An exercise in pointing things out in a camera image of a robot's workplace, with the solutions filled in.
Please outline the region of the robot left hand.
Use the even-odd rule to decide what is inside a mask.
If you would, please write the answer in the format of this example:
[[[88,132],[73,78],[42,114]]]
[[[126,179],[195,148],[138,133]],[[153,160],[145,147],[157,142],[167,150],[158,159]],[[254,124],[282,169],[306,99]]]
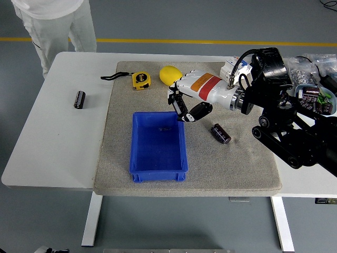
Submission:
[[[34,253],[70,253],[70,250],[69,249],[57,250],[47,246],[41,246],[38,249],[36,249]]]

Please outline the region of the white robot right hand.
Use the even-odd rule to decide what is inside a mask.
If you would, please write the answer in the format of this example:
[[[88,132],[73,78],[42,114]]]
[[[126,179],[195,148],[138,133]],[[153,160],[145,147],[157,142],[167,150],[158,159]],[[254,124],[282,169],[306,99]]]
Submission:
[[[195,122],[205,117],[213,110],[213,104],[219,104],[228,110],[234,110],[236,98],[234,96],[238,86],[229,89],[227,82],[213,74],[201,70],[194,70],[175,81],[168,90],[168,104],[173,105],[177,120]],[[183,95],[200,101],[188,110]]]

